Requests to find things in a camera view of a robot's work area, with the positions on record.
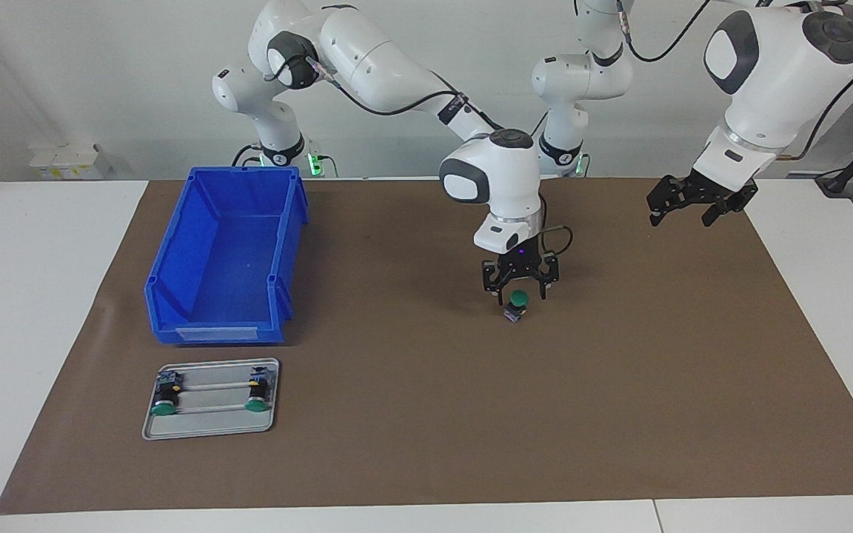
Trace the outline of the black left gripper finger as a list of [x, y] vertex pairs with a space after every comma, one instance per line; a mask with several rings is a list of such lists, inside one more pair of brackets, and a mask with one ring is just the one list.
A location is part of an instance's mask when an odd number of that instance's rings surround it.
[[676, 176], [664, 176], [647, 195], [649, 222], [651, 226], [660, 226], [664, 216], [673, 210], [683, 209], [688, 203], [683, 194], [685, 182]]
[[744, 185], [740, 191], [726, 193], [718, 193], [713, 197], [710, 207], [702, 215], [702, 224], [705, 227], [711, 227], [714, 223], [729, 212], [742, 212], [745, 206], [754, 198], [758, 192], [756, 185]]

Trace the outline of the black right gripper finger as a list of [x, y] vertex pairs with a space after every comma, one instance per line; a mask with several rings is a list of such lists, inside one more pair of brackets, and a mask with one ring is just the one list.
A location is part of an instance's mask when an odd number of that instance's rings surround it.
[[498, 304], [504, 303], [502, 288], [509, 283], [508, 263], [497, 260], [483, 261], [483, 287], [484, 291], [497, 297]]
[[557, 255], [545, 255], [542, 257], [545, 270], [535, 269], [534, 278], [538, 282], [539, 296], [542, 301], [547, 299], [547, 291], [560, 279], [560, 263]]

